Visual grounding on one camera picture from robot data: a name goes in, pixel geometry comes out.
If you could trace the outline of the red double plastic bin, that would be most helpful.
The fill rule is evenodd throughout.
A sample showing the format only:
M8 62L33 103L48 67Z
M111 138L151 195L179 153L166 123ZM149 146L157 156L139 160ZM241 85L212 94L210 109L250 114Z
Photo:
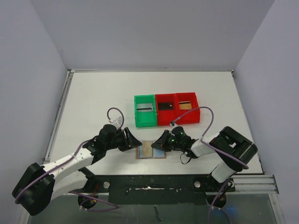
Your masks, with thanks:
M158 126L167 126L171 121L174 121L177 118L179 118L179 120L176 121L178 125L196 124L200 122L200 109L198 109L199 104L195 92L156 94L155 99ZM190 101L192 109L180 110L179 101ZM174 109L160 111L158 109L159 102L172 102Z

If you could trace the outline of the tan leather card holder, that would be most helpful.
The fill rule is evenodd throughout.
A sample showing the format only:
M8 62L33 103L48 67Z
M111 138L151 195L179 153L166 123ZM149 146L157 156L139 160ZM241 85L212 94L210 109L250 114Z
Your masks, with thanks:
M152 140L143 140L142 145L136 148L136 159L166 159L166 152L153 148Z

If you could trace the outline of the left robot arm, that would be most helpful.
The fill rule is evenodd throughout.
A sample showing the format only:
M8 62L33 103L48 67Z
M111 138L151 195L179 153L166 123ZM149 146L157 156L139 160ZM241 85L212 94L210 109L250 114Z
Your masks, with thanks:
M127 127L120 129L106 124L98 135L83 141L74 153L52 163L28 166L12 196L16 204L35 216L63 194L76 193L78 189L93 192L97 185L96 177L88 166L103 159L108 150L125 152L141 145Z

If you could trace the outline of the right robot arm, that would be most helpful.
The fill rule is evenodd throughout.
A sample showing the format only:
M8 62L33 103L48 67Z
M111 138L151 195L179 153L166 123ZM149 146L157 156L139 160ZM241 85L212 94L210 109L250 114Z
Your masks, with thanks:
M209 188L214 191L220 190L234 174L248 169L248 163L258 152L253 142L229 126L211 137L201 136L197 140L188 136L183 127L175 126L170 131L165 130L151 146L165 152L181 151L190 160L218 154L222 161L213 169L208 179Z

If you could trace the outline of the green plastic bin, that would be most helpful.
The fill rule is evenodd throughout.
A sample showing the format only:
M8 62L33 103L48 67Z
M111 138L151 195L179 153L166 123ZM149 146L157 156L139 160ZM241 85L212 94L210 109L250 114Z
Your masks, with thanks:
M137 112L136 105L140 103L152 103L154 109L152 112ZM155 95L136 95L134 96L135 104L135 126L138 128L143 127L156 127L157 126L157 109Z

